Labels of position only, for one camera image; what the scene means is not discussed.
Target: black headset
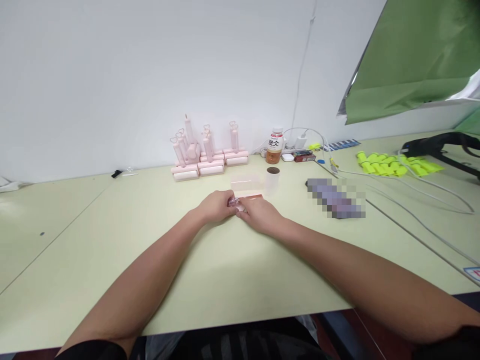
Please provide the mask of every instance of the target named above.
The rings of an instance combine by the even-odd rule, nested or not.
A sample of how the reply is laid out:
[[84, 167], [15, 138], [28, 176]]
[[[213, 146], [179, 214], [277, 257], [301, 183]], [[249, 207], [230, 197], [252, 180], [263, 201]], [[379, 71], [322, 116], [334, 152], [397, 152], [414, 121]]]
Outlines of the black headset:
[[480, 155], [474, 154], [469, 149], [472, 148], [475, 150], [480, 150], [480, 140], [476, 137], [472, 137], [458, 131], [447, 132], [432, 137], [425, 137], [406, 142], [403, 144], [402, 150], [407, 157], [417, 157], [423, 155], [433, 156], [444, 163], [476, 176], [478, 180], [480, 180], [480, 171], [443, 155], [442, 149], [445, 144], [461, 145], [463, 151], [465, 151], [467, 154], [476, 158], [480, 158]]

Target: brown lid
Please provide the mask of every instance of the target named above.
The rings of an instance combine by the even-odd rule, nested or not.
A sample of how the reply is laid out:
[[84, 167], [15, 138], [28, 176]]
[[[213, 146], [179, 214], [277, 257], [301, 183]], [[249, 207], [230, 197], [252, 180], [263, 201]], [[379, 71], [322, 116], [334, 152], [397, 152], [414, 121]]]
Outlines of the brown lid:
[[280, 169], [275, 166], [271, 166], [266, 170], [270, 174], [278, 174], [280, 172]]

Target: forearm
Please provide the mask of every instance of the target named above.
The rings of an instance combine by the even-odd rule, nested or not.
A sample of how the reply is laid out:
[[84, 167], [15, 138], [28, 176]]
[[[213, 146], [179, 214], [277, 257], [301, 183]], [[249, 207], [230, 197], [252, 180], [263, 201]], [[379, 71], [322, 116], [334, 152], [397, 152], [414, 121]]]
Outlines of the forearm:
[[412, 272], [291, 220], [273, 234], [312, 264], [348, 300], [416, 343], [480, 325], [479, 314]]
[[153, 316], [192, 240], [205, 224], [196, 209], [146, 249], [110, 286], [62, 350], [91, 339], [116, 340], [127, 353]]

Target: pink stand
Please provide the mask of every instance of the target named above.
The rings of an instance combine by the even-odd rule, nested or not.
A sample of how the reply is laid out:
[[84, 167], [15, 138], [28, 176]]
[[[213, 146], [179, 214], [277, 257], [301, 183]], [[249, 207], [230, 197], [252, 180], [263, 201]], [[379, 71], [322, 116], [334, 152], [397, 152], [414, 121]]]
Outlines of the pink stand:
[[171, 169], [175, 181], [198, 179], [200, 176], [223, 174], [225, 166], [245, 165], [249, 162], [249, 152], [239, 147], [238, 125], [230, 122], [231, 148], [214, 149], [214, 139], [210, 125], [203, 126], [203, 147], [193, 135], [191, 120], [185, 115], [185, 128], [180, 129], [170, 141], [173, 143], [177, 161]]

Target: human hand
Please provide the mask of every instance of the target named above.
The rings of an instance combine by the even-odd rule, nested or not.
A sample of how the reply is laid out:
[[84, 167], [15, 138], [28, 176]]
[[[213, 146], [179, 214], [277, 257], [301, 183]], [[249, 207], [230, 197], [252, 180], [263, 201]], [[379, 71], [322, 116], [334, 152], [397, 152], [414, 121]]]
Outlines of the human hand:
[[242, 199], [240, 203], [248, 213], [239, 211], [236, 215], [259, 233], [274, 237], [275, 230], [285, 222], [275, 206], [265, 199]]
[[203, 199], [195, 210], [206, 223], [222, 221], [227, 216], [235, 215], [239, 211], [235, 206], [227, 206], [229, 199], [233, 196], [232, 190], [214, 191]]

